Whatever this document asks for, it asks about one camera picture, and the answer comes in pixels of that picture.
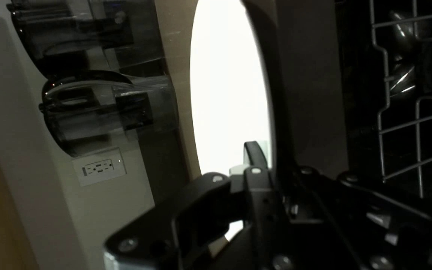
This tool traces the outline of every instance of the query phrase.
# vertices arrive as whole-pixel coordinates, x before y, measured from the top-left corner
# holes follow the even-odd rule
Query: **metal screw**
[[[387,256],[372,256],[370,267],[373,270],[393,270],[394,265]]]
[[[222,178],[222,175],[214,175],[213,177],[213,183],[217,183],[217,181],[222,181],[223,178]]]
[[[312,174],[312,168],[301,168],[301,174],[303,175],[310,175]]]
[[[138,247],[138,240],[136,238],[126,238],[120,243],[118,250],[120,252],[132,252]]]
[[[273,267],[274,270],[292,270],[294,268],[292,261],[289,259],[289,256],[285,256],[285,255],[274,256]]]

